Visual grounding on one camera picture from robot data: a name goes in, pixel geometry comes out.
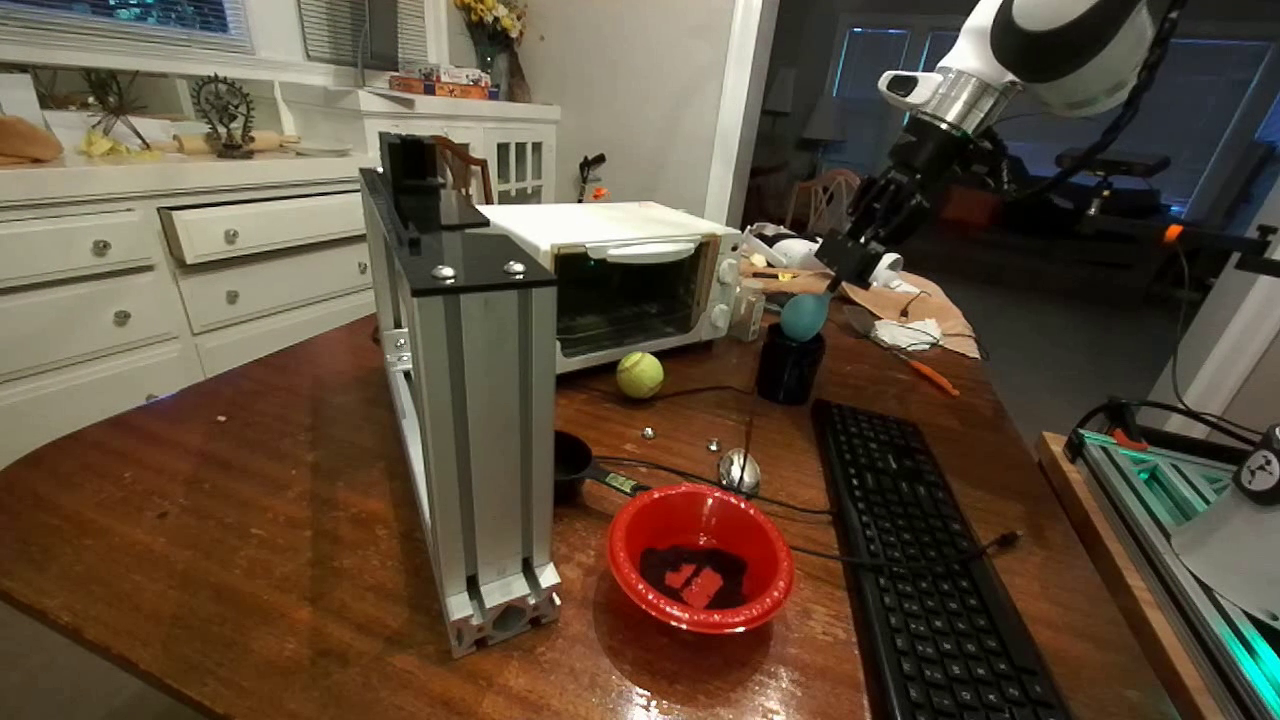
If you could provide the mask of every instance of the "toaster oven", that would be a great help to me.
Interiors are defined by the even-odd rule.
[[[662,206],[484,206],[556,271],[556,374],[728,332],[737,229]]]

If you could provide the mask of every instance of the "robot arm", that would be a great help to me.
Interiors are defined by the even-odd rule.
[[[884,73],[880,98],[906,114],[889,166],[852,201],[852,229],[818,244],[834,282],[869,283],[949,188],[1009,94],[1029,90],[1058,116],[1117,110],[1150,49],[1142,0],[978,0],[935,73]]]

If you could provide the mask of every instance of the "black keyboard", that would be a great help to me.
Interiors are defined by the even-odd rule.
[[[922,433],[815,400],[874,717],[1067,717]]]

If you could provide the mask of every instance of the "yellow ball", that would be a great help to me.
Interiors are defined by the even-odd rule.
[[[631,400],[657,397],[662,380],[662,362],[657,362],[650,352],[629,352],[625,362],[617,362],[617,390]]]

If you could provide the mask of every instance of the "red bowl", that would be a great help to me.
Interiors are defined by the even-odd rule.
[[[607,530],[610,580],[666,630],[738,635],[793,595],[793,554],[738,496],[680,483],[645,493]]]

